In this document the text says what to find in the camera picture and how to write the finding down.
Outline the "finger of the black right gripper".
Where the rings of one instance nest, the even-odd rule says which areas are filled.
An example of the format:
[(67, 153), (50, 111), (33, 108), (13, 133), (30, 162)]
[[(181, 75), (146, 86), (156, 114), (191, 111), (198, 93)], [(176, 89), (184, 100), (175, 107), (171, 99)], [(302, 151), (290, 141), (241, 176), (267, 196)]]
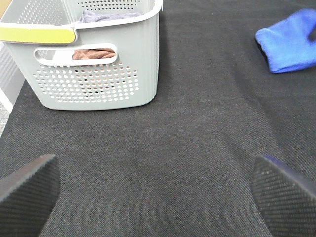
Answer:
[(275, 237), (316, 235), (316, 184), (269, 155), (256, 158), (251, 193)]

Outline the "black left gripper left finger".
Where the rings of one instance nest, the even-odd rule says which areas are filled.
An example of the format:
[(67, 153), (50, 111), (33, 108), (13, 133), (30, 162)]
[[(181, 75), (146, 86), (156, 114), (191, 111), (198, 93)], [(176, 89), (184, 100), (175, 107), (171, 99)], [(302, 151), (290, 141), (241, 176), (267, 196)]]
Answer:
[(0, 235), (38, 237), (60, 194), (55, 155), (43, 155), (0, 181)]

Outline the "dark left gripper right finger towel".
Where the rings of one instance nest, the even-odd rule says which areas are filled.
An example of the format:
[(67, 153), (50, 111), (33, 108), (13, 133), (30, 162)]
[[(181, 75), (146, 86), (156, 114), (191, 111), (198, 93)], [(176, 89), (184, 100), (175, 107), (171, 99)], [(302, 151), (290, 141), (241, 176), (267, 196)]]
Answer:
[(308, 35), (309, 41), (316, 41), (316, 25), (313, 27), (311, 32)]

